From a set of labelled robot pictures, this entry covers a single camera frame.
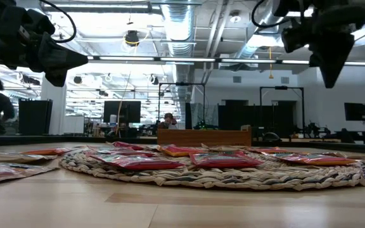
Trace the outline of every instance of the column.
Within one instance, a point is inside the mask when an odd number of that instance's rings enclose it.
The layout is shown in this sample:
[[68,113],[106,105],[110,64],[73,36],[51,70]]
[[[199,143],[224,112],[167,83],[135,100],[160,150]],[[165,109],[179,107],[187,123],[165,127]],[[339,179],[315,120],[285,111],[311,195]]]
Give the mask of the column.
[[53,101],[50,118],[50,135],[64,134],[64,117],[66,114],[67,85],[55,87],[45,77],[42,81],[41,100]]

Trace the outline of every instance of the ventilation duct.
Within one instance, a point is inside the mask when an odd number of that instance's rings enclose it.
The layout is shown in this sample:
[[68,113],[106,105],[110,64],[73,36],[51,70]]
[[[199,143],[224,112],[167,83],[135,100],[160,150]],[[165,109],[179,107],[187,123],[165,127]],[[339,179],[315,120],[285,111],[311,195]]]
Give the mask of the ventilation duct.
[[[50,1],[57,7],[67,13],[145,13],[161,15],[162,11],[159,6],[152,6],[150,2],[147,4],[111,4],[111,3],[87,3],[77,1]],[[58,12],[53,7],[42,4],[42,11]]]
[[[193,38],[194,7],[189,5],[161,5],[165,18],[165,33],[170,41],[189,41]],[[169,44],[170,54],[173,57],[190,57],[193,54],[191,44]],[[191,65],[176,64],[173,70],[175,82],[191,82],[194,70]],[[185,119],[185,102],[187,98],[186,87],[176,87],[178,100],[181,107],[182,119]]]
[[[259,13],[256,15],[256,20],[260,24],[270,25],[273,23],[280,22],[283,18],[276,17],[272,15],[272,6],[273,6],[273,0],[268,0],[266,3],[266,6],[264,7],[264,10],[262,13]],[[252,58],[255,54],[256,50],[259,48],[259,46],[252,43],[252,37],[254,33],[259,32],[261,34],[277,34],[278,33],[278,26],[270,28],[269,30],[260,29],[257,26],[255,26],[252,22],[248,24],[247,27],[247,43],[241,47],[241,49],[232,56],[233,58]],[[238,70],[250,70],[250,65],[246,64],[233,64],[229,66],[222,66],[220,67],[221,70],[232,70],[232,71],[238,71]]]

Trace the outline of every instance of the snack package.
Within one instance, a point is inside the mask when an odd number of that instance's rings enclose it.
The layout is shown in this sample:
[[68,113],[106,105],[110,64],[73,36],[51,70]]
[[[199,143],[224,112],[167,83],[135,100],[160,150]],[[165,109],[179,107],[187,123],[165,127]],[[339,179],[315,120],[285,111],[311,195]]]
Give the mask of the snack package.
[[54,160],[57,155],[23,155],[18,153],[0,153],[0,162],[28,163],[43,160]]
[[251,152],[256,152],[256,153],[286,153],[288,152],[288,150],[286,149],[280,149],[278,147],[275,148],[249,148],[248,149]]
[[339,158],[335,156],[319,155],[319,154],[310,154],[310,155],[297,154],[290,156],[277,156],[277,158],[289,162],[295,162],[307,165],[347,165],[356,162],[353,159]]
[[126,142],[114,142],[112,145],[114,145],[115,147],[118,147],[118,148],[132,148],[134,150],[142,150],[142,149],[144,149],[141,146],[129,144],[129,143],[126,143]]
[[0,181],[30,177],[55,170],[56,168],[40,167],[35,165],[24,165],[16,163],[0,163]]
[[65,153],[73,152],[80,149],[85,149],[85,146],[77,146],[74,148],[50,148],[50,149],[38,149],[35,151],[22,152],[23,155],[64,155]]
[[337,151],[331,151],[331,152],[323,152],[323,153],[319,153],[320,155],[328,155],[328,156],[336,156],[339,158],[346,158],[347,156],[341,152],[337,152]]
[[157,146],[157,150],[173,157],[189,156],[195,153],[207,153],[203,149],[182,148],[177,146]]
[[262,164],[262,161],[250,158],[242,151],[189,154],[189,157],[197,167],[202,168],[248,168]]
[[203,143],[201,143],[202,148],[205,148],[209,151],[215,151],[215,152],[227,152],[227,151],[237,151],[238,149],[245,149],[247,146],[207,146]]
[[125,148],[116,148],[115,146],[87,146],[89,149],[93,151],[115,151],[117,149],[125,149]]
[[109,165],[131,170],[161,170],[183,166],[183,164],[176,161],[148,158],[140,155],[90,155],[90,157]]
[[56,148],[38,149],[35,151],[22,152],[23,155],[57,155]]
[[280,158],[280,157],[285,157],[285,156],[291,156],[291,155],[298,155],[298,153],[294,153],[294,152],[261,152],[262,155],[266,155],[266,156],[271,156],[271,157],[275,157],[275,158]]

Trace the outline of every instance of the black partition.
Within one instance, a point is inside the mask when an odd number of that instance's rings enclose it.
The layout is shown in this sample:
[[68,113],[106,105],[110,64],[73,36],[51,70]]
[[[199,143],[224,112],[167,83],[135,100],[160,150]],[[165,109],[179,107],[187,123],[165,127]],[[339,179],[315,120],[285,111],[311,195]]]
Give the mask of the black partition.
[[52,100],[19,100],[19,133],[26,136],[49,134],[52,107]]

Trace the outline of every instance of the white wall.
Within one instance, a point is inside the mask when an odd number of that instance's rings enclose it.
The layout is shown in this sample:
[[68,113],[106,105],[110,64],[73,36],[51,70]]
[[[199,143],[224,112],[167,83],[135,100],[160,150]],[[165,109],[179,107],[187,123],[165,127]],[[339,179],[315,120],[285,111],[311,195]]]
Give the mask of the white wall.
[[299,75],[305,87],[305,122],[317,123],[329,130],[365,130],[362,122],[346,121],[344,103],[365,103],[365,66],[345,66],[332,89],[326,89],[318,68]]
[[[239,71],[214,70],[206,85],[207,103],[210,105],[221,104],[222,100],[240,99],[248,100],[249,105],[259,105],[260,86],[298,86],[298,77],[289,70],[273,70],[273,79],[269,79],[270,71]],[[195,70],[196,82],[200,82],[203,70]],[[233,83],[233,76],[241,76],[241,83]],[[289,77],[290,83],[281,84],[281,77]],[[263,105],[271,105],[271,101],[298,101],[300,98],[293,91],[276,91],[263,89]],[[203,103],[203,96],[198,91],[194,92],[194,103]]]

